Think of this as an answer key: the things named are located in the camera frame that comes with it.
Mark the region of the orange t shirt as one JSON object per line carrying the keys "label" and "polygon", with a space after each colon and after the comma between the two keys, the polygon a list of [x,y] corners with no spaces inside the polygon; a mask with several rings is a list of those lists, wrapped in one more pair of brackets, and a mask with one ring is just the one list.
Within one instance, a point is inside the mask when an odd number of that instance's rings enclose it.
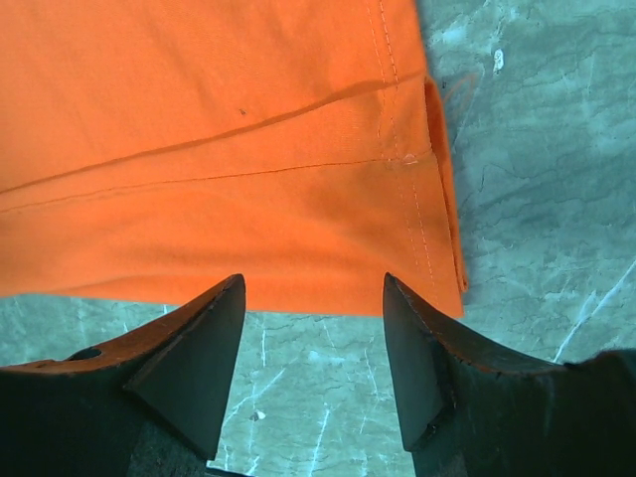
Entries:
{"label": "orange t shirt", "polygon": [[412,1],[5,1],[1,292],[459,317],[443,103]]}

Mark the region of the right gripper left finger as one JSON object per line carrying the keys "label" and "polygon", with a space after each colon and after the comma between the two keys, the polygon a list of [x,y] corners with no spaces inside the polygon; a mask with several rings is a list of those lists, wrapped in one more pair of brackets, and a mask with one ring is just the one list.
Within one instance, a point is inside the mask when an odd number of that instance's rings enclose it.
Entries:
{"label": "right gripper left finger", "polygon": [[235,274],[62,361],[1,371],[5,476],[215,476],[245,317]]}

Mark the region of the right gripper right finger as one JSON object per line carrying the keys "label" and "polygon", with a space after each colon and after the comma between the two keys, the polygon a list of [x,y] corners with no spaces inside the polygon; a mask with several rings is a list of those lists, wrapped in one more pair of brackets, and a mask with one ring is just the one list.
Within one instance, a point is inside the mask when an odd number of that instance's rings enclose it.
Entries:
{"label": "right gripper right finger", "polygon": [[383,318],[418,476],[631,476],[635,353],[553,364],[444,315],[392,275]]}

